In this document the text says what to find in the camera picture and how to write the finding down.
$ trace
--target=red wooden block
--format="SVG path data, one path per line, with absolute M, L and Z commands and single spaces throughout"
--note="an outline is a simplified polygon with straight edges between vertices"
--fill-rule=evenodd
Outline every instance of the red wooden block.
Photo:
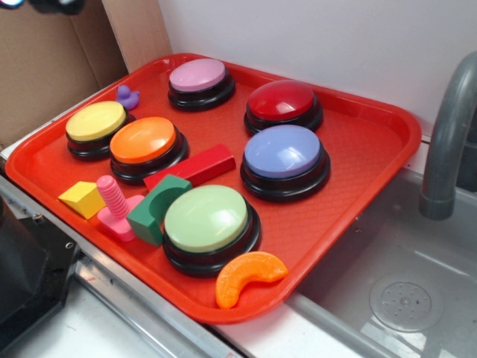
M 174 175 L 190 181 L 192 186 L 198 186 L 235 167 L 236 161 L 232 153 L 225 145 L 219 144 L 146 177 L 144 183 L 151 191 L 166 175 Z

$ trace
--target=orange slice toy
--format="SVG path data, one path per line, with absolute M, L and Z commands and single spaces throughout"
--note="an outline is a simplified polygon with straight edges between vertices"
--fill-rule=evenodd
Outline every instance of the orange slice toy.
M 249 282 L 274 282 L 287 274 L 288 269 L 282 260 L 268 252 L 252 251 L 239 255 L 218 274 L 215 284 L 217 305 L 225 310 L 232 308 Z

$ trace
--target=sink basin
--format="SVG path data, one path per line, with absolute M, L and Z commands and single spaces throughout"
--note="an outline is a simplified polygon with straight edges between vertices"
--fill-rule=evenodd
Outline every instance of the sink basin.
M 477 357 L 477 195 L 422 217 L 403 169 L 297 288 L 354 336 L 398 357 Z

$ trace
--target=sink drain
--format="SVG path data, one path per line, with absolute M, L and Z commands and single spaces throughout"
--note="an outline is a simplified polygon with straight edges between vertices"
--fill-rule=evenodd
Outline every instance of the sink drain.
M 439 321 L 443 299 L 429 282 L 411 274 L 393 274 L 379 280 L 370 295 L 374 315 L 401 332 L 420 332 Z

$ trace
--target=toy duck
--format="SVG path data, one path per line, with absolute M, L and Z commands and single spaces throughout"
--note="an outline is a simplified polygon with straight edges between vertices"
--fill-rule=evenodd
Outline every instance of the toy duck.
M 139 103 L 139 91 L 131 92 L 128 86 L 122 84 L 116 90 L 116 102 L 119 102 L 127 110 L 132 110 Z

